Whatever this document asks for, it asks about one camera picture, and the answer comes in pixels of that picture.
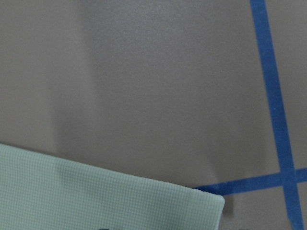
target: gray floor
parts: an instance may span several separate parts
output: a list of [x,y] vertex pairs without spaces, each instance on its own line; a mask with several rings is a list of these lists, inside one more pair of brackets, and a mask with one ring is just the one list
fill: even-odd
[[[305,168],[307,3],[267,7]],[[0,21],[1,143],[189,187],[279,172],[249,1],[2,1]],[[282,188],[227,196],[220,229],[289,230]]]

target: blue tape line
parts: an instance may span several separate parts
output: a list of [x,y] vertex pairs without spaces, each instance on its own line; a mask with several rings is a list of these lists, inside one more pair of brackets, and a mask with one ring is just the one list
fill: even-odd
[[296,181],[298,183],[307,182],[307,168],[296,170]]
[[231,195],[282,186],[280,173],[196,187],[218,195]]
[[304,225],[296,183],[295,168],[266,5],[264,0],[250,0],[250,4],[255,24],[262,71],[267,89],[287,213],[293,229],[303,230]]

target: gray surface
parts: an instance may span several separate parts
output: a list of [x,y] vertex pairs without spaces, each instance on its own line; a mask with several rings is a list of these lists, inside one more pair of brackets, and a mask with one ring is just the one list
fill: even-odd
[[307,1],[270,0],[267,8],[295,166],[306,168]]
[[283,188],[271,188],[225,197],[221,230],[291,230]]
[[[305,9],[268,2],[297,167]],[[0,22],[1,143],[190,187],[279,172],[249,1],[2,1]],[[221,229],[290,229],[281,188],[226,197]]]
[[307,183],[298,184],[299,197],[302,206],[304,225],[307,226]]

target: green checkered cloth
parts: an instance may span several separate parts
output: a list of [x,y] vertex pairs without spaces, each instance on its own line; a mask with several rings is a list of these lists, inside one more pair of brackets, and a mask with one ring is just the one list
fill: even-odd
[[0,230],[217,230],[224,199],[0,144]]

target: grid pattern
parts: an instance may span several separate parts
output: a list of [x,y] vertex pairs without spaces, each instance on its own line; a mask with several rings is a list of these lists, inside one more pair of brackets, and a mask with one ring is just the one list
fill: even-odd
[[251,0],[250,4],[281,172],[197,188],[220,195],[230,195],[282,186],[292,228],[304,230],[297,183],[307,181],[307,169],[295,170],[294,167],[265,0]]
[[217,230],[224,198],[0,144],[4,230]]

